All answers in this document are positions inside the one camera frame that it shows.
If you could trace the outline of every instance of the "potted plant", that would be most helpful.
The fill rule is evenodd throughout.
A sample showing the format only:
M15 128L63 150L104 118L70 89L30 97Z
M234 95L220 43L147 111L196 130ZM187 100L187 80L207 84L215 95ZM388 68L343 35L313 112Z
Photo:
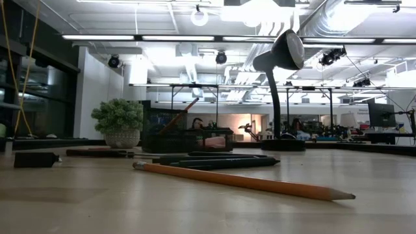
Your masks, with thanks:
M143 105L138 101L101 102L99 109L92 110L91 117L98 120L95 128L104 134L108 146L128 149L137 146L143 127Z

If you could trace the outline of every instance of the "desk lamp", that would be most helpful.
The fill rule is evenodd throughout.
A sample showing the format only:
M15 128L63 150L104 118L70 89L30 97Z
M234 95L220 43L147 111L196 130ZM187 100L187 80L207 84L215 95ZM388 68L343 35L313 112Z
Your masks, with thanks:
M280 101L273 75L274 67L286 70L301 70L304 67L304 59L304 45L299 36L289 29L276 39L270 51L257 56L253 61L254 69L266 73L273 100L275 139L263 140L261 144L262 150L305 150L305 142L303 140L283 139L280 135Z

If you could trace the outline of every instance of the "pencil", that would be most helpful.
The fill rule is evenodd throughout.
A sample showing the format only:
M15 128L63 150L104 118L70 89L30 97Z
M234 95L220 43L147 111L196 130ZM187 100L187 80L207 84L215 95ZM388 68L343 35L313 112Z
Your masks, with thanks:
M239 175L227 175L217 172L207 172L187 168L177 168L173 166L148 164L146 162L135 162L133 163L133 168L147 172L156 172L170 176L178 176L188 179L218 183L221 185L231 185L247 189L262 190L316 200L332 201L351 200L356 198L356 196L353 194L348 194L339 190L322 186L291 183L285 181L273 181L268 179L243 177Z

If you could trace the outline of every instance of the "yellow cable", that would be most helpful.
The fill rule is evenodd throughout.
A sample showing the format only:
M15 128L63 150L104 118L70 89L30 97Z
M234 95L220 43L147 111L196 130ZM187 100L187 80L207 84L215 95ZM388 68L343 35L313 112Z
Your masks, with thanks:
M32 36L32 43L31 43L31 51L29 52L29 62L27 64L27 70L26 70L26 77L25 77L25 82L23 84L23 90L21 93L21 101L20 101L20 109L23 112L23 102L25 100L25 92L26 92L26 84L27 84L27 80L29 78L29 70L31 69L31 60L32 60L32 54L33 54L33 47L34 47L34 39L36 38L36 32L37 32L37 28L38 28L38 19L39 19L39 11L40 11L40 0L38 0L38 7L36 9L36 19L34 21L34 27L33 27L33 36ZM14 134L16 134L16 132L18 131L18 127L20 124L20 110L18 113L18 120L17 120L17 124L14 128ZM31 129L29 128L29 126L27 126L27 128L29 129L29 133L32 135Z
M12 69L14 89L16 90L16 96L19 99L19 88L18 88L18 84L16 83L16 75L14 74L14 69L13 69L12 52L10 51L10 43L8 41L8 32L7 32L6 14L5 14L5 5L4 5L4 1L0 0L0 2L1 2L1 12L2 12L2 15L3 15L3 26L5 28L5 36L6 36L6 44L7 44L7 51L8 51L8 59L10 61L10 68ZM29 124L27 123L27 120L26 120L25 111L23 110L23 106L20 106L19 112L20 111L23 113L23 119L25 120L26 127L29 130L29 133L32 134L31 128L29 127Z

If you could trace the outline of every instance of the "white pot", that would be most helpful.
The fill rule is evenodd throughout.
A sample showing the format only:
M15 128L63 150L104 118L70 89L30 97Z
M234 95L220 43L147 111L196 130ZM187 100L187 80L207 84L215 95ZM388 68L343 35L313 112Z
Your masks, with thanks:
M137 146L140 140L139 130L127 130L117 133L106 133L104 135L105 143L111 148L131 149Z

